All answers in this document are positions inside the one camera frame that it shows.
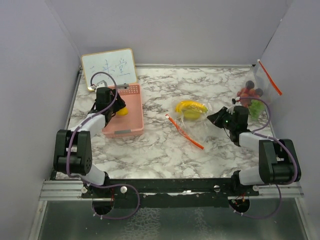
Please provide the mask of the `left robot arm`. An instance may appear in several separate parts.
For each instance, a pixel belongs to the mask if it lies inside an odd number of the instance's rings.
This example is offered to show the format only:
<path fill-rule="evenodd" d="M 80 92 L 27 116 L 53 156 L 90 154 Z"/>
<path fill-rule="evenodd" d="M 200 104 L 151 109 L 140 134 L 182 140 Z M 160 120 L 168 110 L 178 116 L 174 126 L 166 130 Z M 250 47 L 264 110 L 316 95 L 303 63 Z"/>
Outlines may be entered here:
<path fill-rule="evenodd" d="M 97 196 L 106 197 L 111 190 L 109 176 L 93 164 L 91 139 L 108 125 L 116 113 L 126 107 L 116 89 L 99 87 L 95 102 L 86 118 L 71 129 L 56 134 L 53 168 L 71 178 L 81 178 L 93 185 Z"/>

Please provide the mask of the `zip bag with yellow fruit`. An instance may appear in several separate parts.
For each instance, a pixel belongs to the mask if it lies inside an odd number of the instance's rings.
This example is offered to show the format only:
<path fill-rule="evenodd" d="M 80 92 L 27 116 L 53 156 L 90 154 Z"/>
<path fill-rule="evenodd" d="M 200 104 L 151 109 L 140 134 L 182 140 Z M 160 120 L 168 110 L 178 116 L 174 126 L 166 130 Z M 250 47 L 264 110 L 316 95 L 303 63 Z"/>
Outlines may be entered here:
<path fill-rule="evenodd" d="M 181 116 L 179 116 L 175 112 L 176 105 L 181 101 L 196 101 L 204 104 L 208 112 L 205 113 L 202 117 L 197 120 L 187 120 Z M 205 149 L 205 141 L 209 135 L 209 127 L 208 127 L 208 119 L 207 116 L 212 112 L 213 108 L 209 102 L 191 100 L 191 99 L 179 99 L 172 103 L 172 107 L 170 112 L 165 115 L 165 118 L 170 121 L 177 132 L 191 142 L 197 148 L 204 150 Z"/>

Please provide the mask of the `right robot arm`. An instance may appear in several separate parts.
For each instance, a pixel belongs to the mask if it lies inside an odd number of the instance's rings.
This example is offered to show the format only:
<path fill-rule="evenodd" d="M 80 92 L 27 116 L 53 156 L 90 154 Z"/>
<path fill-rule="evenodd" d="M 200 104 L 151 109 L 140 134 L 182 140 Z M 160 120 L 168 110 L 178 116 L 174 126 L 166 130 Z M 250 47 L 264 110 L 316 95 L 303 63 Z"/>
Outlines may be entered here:
<path fill-rule="evenodd" d="M 240 196 L 252 185 L 289 185 L 301 179 L 301 168 L 293 141 L 265 136 L 248 129 L 249 110 L 241 105 L 221 108 L 207 116 L 216 127 L 229 131 L 230 140 L 238 147 L 258 153 L 258 165 L 234 172 L 229 189 Z"/>

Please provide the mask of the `fake yellow mango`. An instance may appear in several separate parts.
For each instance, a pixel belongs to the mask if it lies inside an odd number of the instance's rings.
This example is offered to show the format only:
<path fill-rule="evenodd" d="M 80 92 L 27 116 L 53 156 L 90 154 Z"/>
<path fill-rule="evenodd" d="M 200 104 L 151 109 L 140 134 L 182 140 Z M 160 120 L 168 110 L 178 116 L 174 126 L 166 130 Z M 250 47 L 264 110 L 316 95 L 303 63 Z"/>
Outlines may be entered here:
<path fill-rule="evenodd" d="M 118 116 L 126 116 L 129 113 L 129 110 L 127 107 L 124 107 L 116 112 Z"/>

